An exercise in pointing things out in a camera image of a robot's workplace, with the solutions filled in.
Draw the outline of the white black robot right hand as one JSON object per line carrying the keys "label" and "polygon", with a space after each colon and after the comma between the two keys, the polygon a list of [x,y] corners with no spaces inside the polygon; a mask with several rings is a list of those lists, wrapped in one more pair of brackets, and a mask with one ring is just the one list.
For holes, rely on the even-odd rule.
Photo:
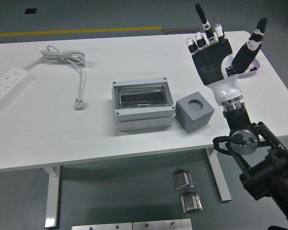
{"label": "white black robot right hand", "polygon": [[267,18],[261,18],[246,43],[233,52],[222,26],[211,27],[201,5],[195,7],[205,33],[197,32],[195,39],[188,38],[187,46],[201,81],[213,91],[216,103],[225,111],[241,108],[243,96],[237,78],[246,72],[261,49]]}

